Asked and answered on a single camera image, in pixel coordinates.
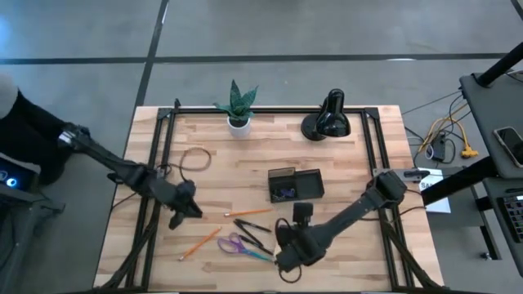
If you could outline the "black pole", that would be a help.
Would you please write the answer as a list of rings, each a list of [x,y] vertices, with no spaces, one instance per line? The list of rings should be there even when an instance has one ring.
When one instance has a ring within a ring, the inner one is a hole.
[[[521,60],[523,60],[523,42],[514,47],[484,73],[475,75],[474,79],[479,86],[489,87],[497,78],[505,74]]]

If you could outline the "dark metal cart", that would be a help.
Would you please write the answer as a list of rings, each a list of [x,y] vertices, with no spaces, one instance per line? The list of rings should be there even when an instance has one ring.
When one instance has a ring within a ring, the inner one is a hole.
[[[0,205],[6,213],[6,236],[0,244],[8,246],[7,253],[0,253],[0,294],[9,294],[24,259],[34,230],[50,214],[62,213],[65,205],[43,194],[31,194],[0,185]]]

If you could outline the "black mesh desk organizer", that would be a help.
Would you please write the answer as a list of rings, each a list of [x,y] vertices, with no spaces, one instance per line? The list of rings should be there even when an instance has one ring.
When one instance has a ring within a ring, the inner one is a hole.
[[[282,203],[322,198],[324,184],[320,169],[300,170],[294,167],[272,169],[268,171],[270,201]],[[295,198],[284,198],[281,189],[295,189]]]

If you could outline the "black support beam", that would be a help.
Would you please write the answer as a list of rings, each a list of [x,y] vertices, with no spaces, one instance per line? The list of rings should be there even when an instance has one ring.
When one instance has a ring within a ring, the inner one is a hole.
[[[486,157],[471,166],[444,178],[421,191],[425,205],[433,204],[459,190],[470,187],[489,177],[498,175],[497,167],[491,157]]]

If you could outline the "black desk lamp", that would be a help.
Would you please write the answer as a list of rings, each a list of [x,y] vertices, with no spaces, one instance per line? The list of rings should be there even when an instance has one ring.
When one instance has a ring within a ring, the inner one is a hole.
[[[343,113],[345,94],[343,90],[331,90],[320,111],[309,114],[301,124],[302,134],[312,141],[321,141],[327,137],[344,137],[351,134],[351,125]]]

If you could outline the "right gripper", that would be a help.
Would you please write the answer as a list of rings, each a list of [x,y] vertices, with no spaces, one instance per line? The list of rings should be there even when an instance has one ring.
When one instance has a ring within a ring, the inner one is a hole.
[[[310,266],[317,262],[317,250],[311,247],[310,239],[302,230],[277,225],[275,234],[280,247],[275,262],[280,271],[290,272],[301,265]]]

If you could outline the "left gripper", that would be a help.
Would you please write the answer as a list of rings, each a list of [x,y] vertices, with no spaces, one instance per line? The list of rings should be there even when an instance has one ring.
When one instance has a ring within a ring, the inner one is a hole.
[[[169,207],[175,211],[186,211],[186,217],[202,217],[203,212],[194,200],[196,187],[192,180],[181,182],[175,188],[174,199]],[[184,220],[183,212],[176,212],[170,219],[168,228],[176,229]]]

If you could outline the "smartphone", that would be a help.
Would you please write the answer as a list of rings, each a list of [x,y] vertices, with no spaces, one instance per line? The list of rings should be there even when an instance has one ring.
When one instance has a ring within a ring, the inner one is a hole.
[[[523,137],[517,130],[514,127],[502,127],[494,130],[494,136],[514,164],[523,168]]]

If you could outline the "grey side desk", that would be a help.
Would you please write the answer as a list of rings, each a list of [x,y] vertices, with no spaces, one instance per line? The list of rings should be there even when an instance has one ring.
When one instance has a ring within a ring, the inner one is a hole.
[[[494,130],[513,127],[523,137],[523,83],[504,75],[492,86],[481,87],[472,75],[459,79],[489,156],[506,179],[523,179],[518,167],[494,135]]]

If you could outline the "white paper sheet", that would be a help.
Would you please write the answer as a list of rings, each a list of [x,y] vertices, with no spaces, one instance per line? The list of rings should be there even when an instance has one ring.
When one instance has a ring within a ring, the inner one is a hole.
[[[436,184],[437,182],[444,179],[442,170],[439,169],[429,169],[420,167],[419,170],[421,172],[428,172],[427,176],[424,176],[420,183],[418,184],[418,188],[420,191],[424,191],[425,189],[430,188],[432,185]],[[427,204],[425,206],[427,212],[434,212],[434,213],[451,213],[449,200],[447,198],[443,198],[441,200],[438,200],[432,204]]]

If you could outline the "black power adapter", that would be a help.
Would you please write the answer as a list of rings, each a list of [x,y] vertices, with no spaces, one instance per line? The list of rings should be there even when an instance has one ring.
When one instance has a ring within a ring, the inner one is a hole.
[[[435,138],[431,141],[431,147],[432,147],[432,160],[435,160],[437,162],[444,162],[445,160],[445,149],[446,144],[446,135],[445,133],[439,133],[435,136]]]

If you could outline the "person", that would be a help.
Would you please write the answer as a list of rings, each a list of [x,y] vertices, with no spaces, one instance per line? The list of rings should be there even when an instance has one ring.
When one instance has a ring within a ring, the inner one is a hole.
[[[7,74],[0,73],[0,153],[40,167],[39,183],[59,180],[73,154],[59,146],[66,122],[28,100]]]

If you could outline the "black keyboard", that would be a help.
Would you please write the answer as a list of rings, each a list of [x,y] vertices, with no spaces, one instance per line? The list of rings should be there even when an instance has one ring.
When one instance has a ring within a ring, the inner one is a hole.
[[[523,243],[523,195],[499,198],[498,202],[514,242]]]

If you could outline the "black aluminium table frame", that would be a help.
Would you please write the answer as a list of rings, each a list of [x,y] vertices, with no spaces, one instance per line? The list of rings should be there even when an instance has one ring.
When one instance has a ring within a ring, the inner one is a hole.
[[[346,115],[349,136],[310,142],[300,125],[309,114],[306,106],[257,107],[250,135],[234,138],[226,117],[215,109],[181,107],[176,115],[170,159],[185,158],[187,177],[197,186],[200,219],[188,218],[169,229],[171,212],[162,209],[150,263],[137,262],[132,283],[120,292],[380,292],[391,289],[390,276],[405,284],[401,259],[387,261],[376,216],[354,224],[334,239],[321,261],[281,279],[267,261],[231,255],[217,240],[235,232],[227,212],[273,209],[240,216],[266,227],[255,229],[267,246],[275,245],[273,228],[280,217],[290,218],[291,203],[269,200],[267,172],[273,168],[320,169],[324,196],[314,201],[314,223],[322,223],[345,209],[363,193],[372,170],[412,165],[409,142],[396,105],[350,106]],[[195,253],[179,261],[186,251],[218,227],[222,230]]]

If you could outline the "purple handled scissors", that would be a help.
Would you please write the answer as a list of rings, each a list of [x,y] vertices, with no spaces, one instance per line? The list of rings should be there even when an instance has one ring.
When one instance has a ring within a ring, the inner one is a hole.
[[[217,240],[217,245],[222,251],[224,251],[226,253],[243,254],[243,255],[251,256],[251,257],[257,258],[259,260],[263,260],[263,261],[269,261],[269,262],[273,261],[269,257],[265,257],[265,256],[261,255],[260,253],[247,249],[243,245],[241,238],[237,233],[231,233],[227,238],[219,238]]]

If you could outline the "black device with blue light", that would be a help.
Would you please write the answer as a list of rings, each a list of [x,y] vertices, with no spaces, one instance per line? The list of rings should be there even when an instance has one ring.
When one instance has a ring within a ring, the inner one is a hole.
[[[37,173],[35,171],[0,158],[0,184],[11,189],[29,192],[33,188],[36,178]]]

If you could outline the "snake plant in white pot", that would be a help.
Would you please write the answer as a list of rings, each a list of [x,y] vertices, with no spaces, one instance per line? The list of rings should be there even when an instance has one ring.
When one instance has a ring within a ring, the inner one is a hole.
[[[251,110],[256,96],[258,86],[241,93],[235,80],[231,81],[229,104],[223,105],[217,102],[212,105],[227,114],[227,124],[230,134],[236,138],[243,138],[251,131],[251,118],[254,112]]]

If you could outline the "grey mounting plate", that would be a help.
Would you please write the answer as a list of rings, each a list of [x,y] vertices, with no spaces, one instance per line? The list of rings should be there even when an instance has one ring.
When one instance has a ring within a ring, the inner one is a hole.
[[[419,168],[410,169],[390,169],[390,168],[375,168],[372,170],[372,175],[377,176],[383,172],[394,172],[403,182],[420,182],[422,179],[430,175],[429,171],[424,171]]]

